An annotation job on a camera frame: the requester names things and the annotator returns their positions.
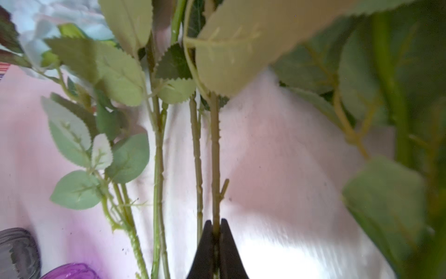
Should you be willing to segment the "blue purple glass vase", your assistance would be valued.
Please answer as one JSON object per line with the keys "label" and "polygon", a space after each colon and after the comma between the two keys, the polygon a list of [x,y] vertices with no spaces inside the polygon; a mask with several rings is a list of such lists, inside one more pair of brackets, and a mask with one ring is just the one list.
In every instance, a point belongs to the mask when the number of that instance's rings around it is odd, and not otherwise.
{"label": "blue purple glass vase", "polygon": [[41,279],[100,279],[85,263],[69,263],[44,274]]}

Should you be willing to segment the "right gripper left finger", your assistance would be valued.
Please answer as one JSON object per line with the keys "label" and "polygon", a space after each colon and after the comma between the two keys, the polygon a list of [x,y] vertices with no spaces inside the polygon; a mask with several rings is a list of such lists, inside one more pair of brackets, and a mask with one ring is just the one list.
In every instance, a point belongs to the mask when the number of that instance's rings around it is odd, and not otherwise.
{"label": "right gripper left finger", "polygon": [[211,220],[204,224],[203,232],[187,279],[212,279],[214,274],[214,236]]}

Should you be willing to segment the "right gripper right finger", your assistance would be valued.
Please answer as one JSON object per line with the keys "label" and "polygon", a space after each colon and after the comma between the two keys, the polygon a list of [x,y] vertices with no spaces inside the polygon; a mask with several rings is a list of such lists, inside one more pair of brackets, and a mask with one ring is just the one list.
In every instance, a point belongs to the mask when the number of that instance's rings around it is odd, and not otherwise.
{"label": "right gripper right finger", "polygon": [[249,279],[227,219],[220,225],[219,268],[221,279]]}

